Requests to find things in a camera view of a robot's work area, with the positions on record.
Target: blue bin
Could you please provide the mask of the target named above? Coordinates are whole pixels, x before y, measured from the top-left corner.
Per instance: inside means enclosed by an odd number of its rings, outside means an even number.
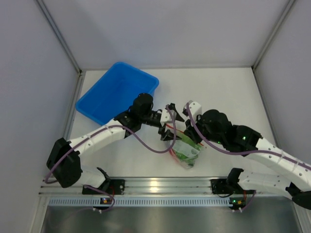
[[[78,112],[100,125],[127,110],[140,93],[152,96],[159,80],[124,62],[115,63],[76,103]]]

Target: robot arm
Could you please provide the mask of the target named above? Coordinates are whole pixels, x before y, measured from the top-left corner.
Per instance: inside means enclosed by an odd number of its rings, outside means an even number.
[[[161,140],[172,140],[173,133],[165,131],[166,123],[172,120],[184,121],[176,111],[175,104],[171,103],[158,111],[153,111],[152,107],[152,96],[140,94],[127,111],[120,113],[106,125],[69,141],[60,138],[47,161],[50,174],[55,176],[63,188],[81,184],[105,191],[110,183],[109,176],[99,167],[83,165],[81,159],[137,132],[142,124],[158,127]]]
[[[194,142],[200,143],[204,137],[209,145],[209,141],[221,144],[226,151],[211,145],[221,152],[258,161],[279,174],[258,174],[233,168],[225,184],[221,185],[232,192],[257,190],[275,193],[311,209],[310,165],[277,148],[251,128],[232,125],[226,115],[217,110],[209,110],[204,114],[201,111],[201,105],[193,101],[183,111],[190,118],[186,121],[187,129],[184,133]]]
[[[106,145],[130,136],[132,132],[140,130],[142,124],[158,127],[161,140],[172,140],[173,133],[170,130],[165,131],[166,123],[172,120],[184,122],[183,118],[173,103],[158,111],[153,111],[152,107],[152,96],[140,94],[129,110],[120,113],[99,129],[69,141],[60,138],[47,161],[50,169],[47,177],[53,174],[64,188],[81,184],[105,191],[111,181],[109,176],[99,167],[83,165],[80,158],[90,156]],[[226,115],[217,110],[209,110],[204,114],[201,112],[201,105],[193,101],[183,111],[189,117],[184,134],[195,143],[204,140],[218,151],[258,161],[279,174],[258,174],[233,168],[225,182],[218,182],[216,186],[220,185],[220,189],[230,190],[231,193],[241,193],[244,190],[271,192],[311,209],[310,165],[283,152],[251,128],[232,125]],[[210,141],[221,144],[226,150],[216,147]]]

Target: purple cable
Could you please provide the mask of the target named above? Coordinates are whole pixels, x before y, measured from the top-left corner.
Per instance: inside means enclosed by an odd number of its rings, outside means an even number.
[[[77,211],[74,211],[73,213],[69,214],[65,219],[61,220],[61,222],[58,223],[57,225],[52,224],[51,216],[48,216],[48,223],[49,223],[50,227],[55,230],[55,229],[58,229],[59,227],[61,227],[64,222],[66,222],[69,218],[73,217],[77,213],[84,211],[84,210],[92,210],[92,209],[93,209],[92,207],[85,207],[85,208],[81,208]]]
[[[254,191],[253,196],[251,197],[251,199],[249,200],[249,202],[246,204],[246,206],[244,206],[241,210],[242,212],[251,204],[251,202],[254,200],[254,197],[256,195],[256,191]]]
[[[173,142],[172,144],[165,150],[162,150],[162,151],[158,151],[158,150],[155,150],[155,149],[152,149],[151,147],[149,147],[145,142],[143,142],[140,137],[138,137],[132,130],[130,130],[129,128],[123,126],[123,125],[111,125],[109,126],[109,128],[122,128],[122,129],[125,129],[127,130],[128,132],[130,132],[144,147],[146,147],[147,149],[149,149],[150,151],[154,152],[154,153],[158,153],[158,154],[163,154],[163,153],[166,153],[168,152],[170,149],[173,148],[175,142],[176,142],[176,138],[177,138],[177,132],[176,132],[176,122],[174,120],[174,116],[173,114],[171,113],[170,109],[169,109],[169,106],[166,105],[165,106],[166,110],[169,112],[170,114],[170,117],[171,119],[173,119]],[[107,130],[107,128],[102,128],[98,131],[96,131],[95,133],[93,133],[90,138],[93,138],[95,137],[96,135],[98,135],[99,133],[103,132]],[[77,145],[75,145],[73,148],[71,148],[70,150],[68,150],[57,162],[56,164],[51,168],[51,170],[49,171],[49,173],[46,175],[45,179],[44,179],[44,182],[47,183],[47,184],[51,184],[51,183],[55,183],[57,181],[49,181],[49,178],[50,176],[52,175],[52,173],[55,171],[55,169],[57,168],[58,165],[60,165],[60,163],[71,153],[73,152],[76,148],[78,148],[79,146],[81,146],[82,144],[84,144],[86,141],[88,141],[90,139],[89,137],[87,137],[86,139],[82,140],[81,142],[79,142]]]
[[[110,195],[110,194],[108,194],[108,193],[106,193],[106,192],[104,192],[104,191],[102,191],[102,190],[99,190],[99,189],[97,189],[97,188],[94,188],[94,187],[92,187],[92,186],[90,186],[90,185],[84,185],[84,188],[88,188],[88,189],[94,190],[94,191],[96,191],[96,192],[98,192],[98,193],[101,193],[101,194],[104,194],[104,195],[106,195],[106,196],[108,196],[108,197],[110,197],[110,198],[112,199],[111,205],[110,205],[107,209],[102,210],[102,212],[107,212],[107,211],[111,210],[112,207],[115,205],[116,200],[115,200],[115,198],[114,198],[112,195]]]
[[[202,138],[203,141],[205,141],[210,147],[214,148],[215,150],[221,152],[221,153],[224,153],[224,154],[229,154],[229,155],[248,155],[248,154],[252,154],[252,153],[267,153],[267,154],[272,154],[272,155],[275,155],[277,157],[282,157],[281,154],[279,153],[276,153],[276,152],[273,152],[273,151],[269,151],[269,150],[249,150],[249,151],[243,151],[243,152],[229,152],[229,151],[226,151],[226,150],[223,150],[223,149],[220,149],[218,148],[217,146],[215,146],[214,144],[212,144],[210,141],[208,141],[204,136],[203,134],[200,132],[200,130],[198,129],[198,127],[196,126],[195,124],[195,121],[191,115],[191,111],[190,111],[190,108],[189,108],[189,103],[186,104],[186,108],[187,108],[187,112],[188,112],[188,115],[189,115],[189,119],[195,129],[195,131],[197,132],[197,134]],[[291,159],[289,157],[286,157],[286,156],[283,156],[283,158],[287,161],[290,161],[294,164],[298,164],[299,166],[302,166],[303,168],[306,168],[306,169],[309,169],[311,170],[311,167],[304,164],[304,163],[297,163],[296,160],[294,159]]]

